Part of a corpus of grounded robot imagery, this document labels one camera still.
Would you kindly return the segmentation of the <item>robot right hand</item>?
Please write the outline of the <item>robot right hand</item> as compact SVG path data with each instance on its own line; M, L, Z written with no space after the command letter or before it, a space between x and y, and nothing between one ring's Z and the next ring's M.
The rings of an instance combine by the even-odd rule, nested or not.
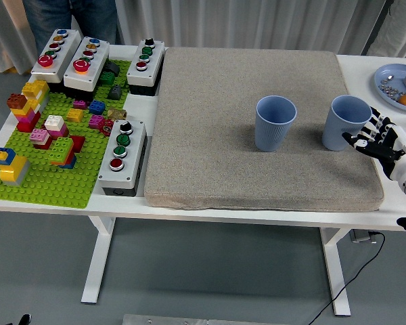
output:
M375 108L371 111L371 128L364 126L357 135L344 132L342 137L358 152L377 159L385 176L406 193L406 132Z

